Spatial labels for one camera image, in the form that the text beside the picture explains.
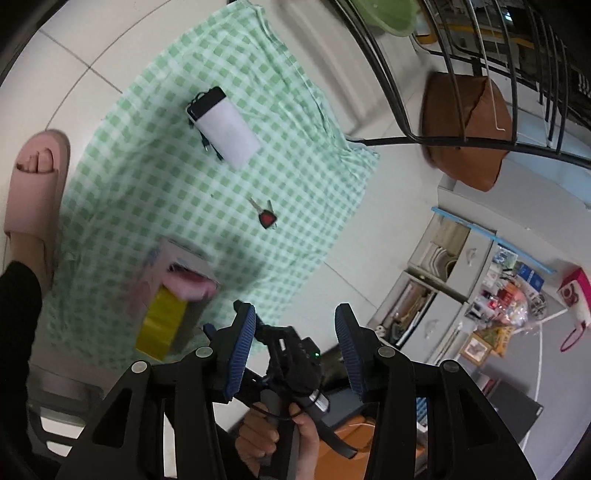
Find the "right hand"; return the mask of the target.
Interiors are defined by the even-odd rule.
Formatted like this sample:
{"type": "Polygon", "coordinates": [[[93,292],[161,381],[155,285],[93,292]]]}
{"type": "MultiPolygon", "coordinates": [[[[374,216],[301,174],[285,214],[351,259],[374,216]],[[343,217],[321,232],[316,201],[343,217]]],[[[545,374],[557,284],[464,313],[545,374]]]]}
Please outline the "right hand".
{"type": "MultiPolygon", "coordinates": [[[[263,458],[273,455],[276,451],[276,443],[280,440],[280,433],[266,419],[267,411],[269,410],[266,405],[256,402],[245,414],[242,426],[238,430],[238,439],[235,440],[235,449],[238,451],[240,460],[256,477],[259,476],[263,458]]],[[[297,459],[295,478],[314,479],[320,451],[317,427],[307,413],[294,416],[293,421],[300,432],[300,454],[297,459]]]]}

